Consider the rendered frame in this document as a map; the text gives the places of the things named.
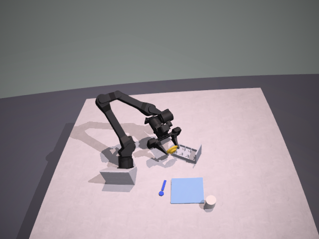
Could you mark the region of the light blue flat square mat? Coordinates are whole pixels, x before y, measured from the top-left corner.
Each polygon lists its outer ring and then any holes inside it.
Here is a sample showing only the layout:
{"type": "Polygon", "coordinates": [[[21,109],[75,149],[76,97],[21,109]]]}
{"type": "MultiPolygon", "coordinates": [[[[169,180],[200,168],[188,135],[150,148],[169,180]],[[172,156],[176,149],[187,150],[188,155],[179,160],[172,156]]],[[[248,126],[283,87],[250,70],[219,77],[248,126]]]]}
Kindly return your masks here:
{"type": "Polygon", "coordinates": [[[171,204],[185,203],[204,203],[203,177],[171,179],[171,204]]]}

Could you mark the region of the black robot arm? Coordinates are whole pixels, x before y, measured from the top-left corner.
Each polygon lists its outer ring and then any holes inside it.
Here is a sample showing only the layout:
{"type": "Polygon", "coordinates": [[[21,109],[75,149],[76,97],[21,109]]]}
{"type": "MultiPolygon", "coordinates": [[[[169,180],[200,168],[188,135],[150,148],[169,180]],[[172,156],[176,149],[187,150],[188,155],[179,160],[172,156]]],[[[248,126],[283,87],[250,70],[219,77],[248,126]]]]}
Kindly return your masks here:
{"type": "Polygon", "coordinates": [[[164,111],[158,110],[155,105],[150,103],[141,102],[137,99],[132,98],[129,95],[123,94],[120,91],[115,91],[107,94],[99,94],[96,98],[96,106],[104,113],[108,119],[111,127],[119,138],[121,148],[118,151],[119,167],[121,169],[133,168],[132,154],[135,151],[135,142],[131,136],[127,136],[112,112],[110,102],[115,100],[121,101],[128,104],[146,116],[152,116],[145,119],[145,124],[149,123],[151,128],[155,125],[162,123],[160,127],[156,126],[157,134],[160,136],[161,133],[169,131],[172,126],[171,121],[173,120],[173,114],[169,109],[164,111]],[[158,115],[158,116],[156,116],[158,115]]]}

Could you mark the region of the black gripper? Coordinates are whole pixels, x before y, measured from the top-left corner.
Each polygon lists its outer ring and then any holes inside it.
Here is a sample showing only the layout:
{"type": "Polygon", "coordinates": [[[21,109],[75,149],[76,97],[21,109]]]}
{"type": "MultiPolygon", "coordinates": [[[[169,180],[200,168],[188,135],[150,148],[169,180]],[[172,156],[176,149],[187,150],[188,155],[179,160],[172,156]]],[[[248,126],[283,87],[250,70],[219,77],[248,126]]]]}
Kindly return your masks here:
{"type": "MultiPolygon", "coordinates": [[[[157,131],[156,131],[156,126],[160,127],[161,124],[162,123],[159,123],[153,127],[153,131],[154,131],[154,134],[156,134],[157,139],[155,139],[155,138],[149,139],[147,142],[147,147],[148,147],[148,149],[151,149],[151,148],[155,149],[156,148],[167,155],[168,153],[166,152],[166,150],[164,149],[164,147],[162,146],[160,141],[162,141],[168,137],[171,137],[172,138],[171,140],[174,143],[174,145],[178,146],[177,136],[180,134],[180,132],[182,130],[180,127],[176,127],[174,129],[172,129],[172,131],[170,133],[168,133],[168,131],[165,131],[165,132],[161,133],[161,135],[159,136],[157,134],[157,131]]],[[[178,149],[179,149],[179,146],[178,146],[178,149]]]]}

